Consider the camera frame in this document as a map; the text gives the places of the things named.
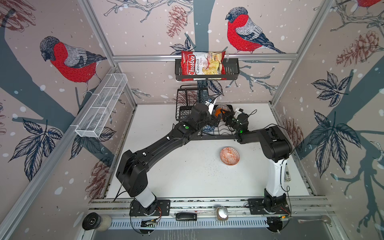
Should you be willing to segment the orange plastic bowl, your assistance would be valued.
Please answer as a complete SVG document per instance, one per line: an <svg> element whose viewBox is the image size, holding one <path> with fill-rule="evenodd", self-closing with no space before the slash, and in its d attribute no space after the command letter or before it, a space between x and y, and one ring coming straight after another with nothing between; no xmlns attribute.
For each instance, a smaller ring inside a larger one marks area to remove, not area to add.
<svg viewBox="0 0 384 240"><path fill-rule="evenodd" d="M222 119L222 117L223 117L223 109L222 108L219 108L219 109L216 110L215 117L217 119L220 119L220 120Z"/></svg>

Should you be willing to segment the red white patterned bowl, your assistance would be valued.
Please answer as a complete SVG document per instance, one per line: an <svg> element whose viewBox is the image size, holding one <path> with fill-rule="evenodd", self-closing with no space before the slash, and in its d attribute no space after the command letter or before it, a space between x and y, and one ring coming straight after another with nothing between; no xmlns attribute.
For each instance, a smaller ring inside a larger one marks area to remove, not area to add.
<svg viewBox="0 0 384 240"><path fill-rule="evenodd" d="M235 148L226 147L221 150L220 159L224 164L234 166L240 161L240 154Z"/></svg>

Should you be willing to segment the black wire dish rack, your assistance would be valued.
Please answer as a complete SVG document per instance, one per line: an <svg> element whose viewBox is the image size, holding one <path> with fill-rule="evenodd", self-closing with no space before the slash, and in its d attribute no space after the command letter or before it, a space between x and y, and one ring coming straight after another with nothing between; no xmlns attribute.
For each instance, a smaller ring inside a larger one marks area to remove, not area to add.
<svg viewBox="0 0 384 240"><path fill-rule="evenodd" d="M180 122L188 115L191 114L192 108L197 103L204 104L209 96L216 97L216 104L212 114L216 112L216 107L219 105L225 105L218 103L218 99L221 96L217 93L210 93L207 87L199 87L198 85L182 85L177 90L176 94L176 120ZM230 110L233 110L232 105L227 105ZM206 135L203 133L203 129L198 133L197 140L234 140L235 130L225 125L221 120L218 126L214 126L214 134Z"/></svg>

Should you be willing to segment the dark blue patterned bowl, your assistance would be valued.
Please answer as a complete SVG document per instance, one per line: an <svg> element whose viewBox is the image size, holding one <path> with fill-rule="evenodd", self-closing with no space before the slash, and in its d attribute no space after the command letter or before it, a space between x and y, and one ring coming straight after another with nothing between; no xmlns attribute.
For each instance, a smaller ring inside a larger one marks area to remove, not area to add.
<svg viewBox="0 0 384 240"><path fill-rule="evenodd" d="M214 126L205 126L203 128L203 133L206 135L213 135L214 134L215 127Z"/></svg>

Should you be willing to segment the white brown patterned bowl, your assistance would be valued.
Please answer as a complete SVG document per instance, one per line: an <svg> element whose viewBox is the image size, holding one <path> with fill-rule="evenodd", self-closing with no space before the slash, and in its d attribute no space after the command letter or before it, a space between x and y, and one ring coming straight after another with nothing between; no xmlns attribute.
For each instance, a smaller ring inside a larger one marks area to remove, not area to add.
<svg viewBox="0 0 384 240"><path fill-rule="evenodd" d="M216 111L218 111L218 110L229 111L230 108L227 105L219 105L216 107Z"/></svg>

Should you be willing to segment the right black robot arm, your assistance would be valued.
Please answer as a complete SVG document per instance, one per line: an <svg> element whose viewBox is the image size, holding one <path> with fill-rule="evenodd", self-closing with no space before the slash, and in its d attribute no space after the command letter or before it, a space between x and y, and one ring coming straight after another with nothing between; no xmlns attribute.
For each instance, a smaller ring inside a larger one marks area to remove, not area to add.
<svg viewBox="0 0 384 240"><path fill-rule="evenodd" d="M287 160L293 147L281 127L270 124L262 129L248 130L250 115L242 110L222 110L222 120L235 130L235 138L239 144L259 143L267 159L269 159L269 178L263 200L264 210L273 214L287 204L287 193L283 178Z"/></svg>

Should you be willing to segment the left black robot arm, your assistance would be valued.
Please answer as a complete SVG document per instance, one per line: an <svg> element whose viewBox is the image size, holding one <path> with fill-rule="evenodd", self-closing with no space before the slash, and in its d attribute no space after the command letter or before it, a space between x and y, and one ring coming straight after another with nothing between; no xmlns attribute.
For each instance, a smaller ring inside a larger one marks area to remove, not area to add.
<svg viewBox="0 0 384 240"><path fill-rule="evenodd" d="M194 140L206 125L213 122L215 102L197 103L192 107L191 113L174 125L163 138L135 153L130 150L123 153L116 177L129 196L140 203L147 215L157 208L157 197L148 187L147 172L166 155Z"/></svg>

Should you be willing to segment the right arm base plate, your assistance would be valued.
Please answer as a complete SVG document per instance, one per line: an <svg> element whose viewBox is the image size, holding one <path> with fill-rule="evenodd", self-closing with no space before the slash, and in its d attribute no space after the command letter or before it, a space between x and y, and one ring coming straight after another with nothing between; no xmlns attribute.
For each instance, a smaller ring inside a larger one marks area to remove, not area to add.
<svg viewBox="0 0 384 240"><path fill-rule="evenodd" d="M291 210L287 200L269 200L262 198L248 199L251 215L290 215Z"/></svg>

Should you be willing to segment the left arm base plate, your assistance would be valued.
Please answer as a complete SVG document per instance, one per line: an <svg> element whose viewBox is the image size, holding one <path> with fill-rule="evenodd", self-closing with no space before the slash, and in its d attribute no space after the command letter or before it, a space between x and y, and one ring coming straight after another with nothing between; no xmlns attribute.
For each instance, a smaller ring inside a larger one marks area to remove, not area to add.
<svg viewBox="0 0 384 240"><path fill-rule="evenodd" d="M170 214L170 200L155 200L149 207L144 208L137 200L131 203L131 217L159 217Z"/></svg>

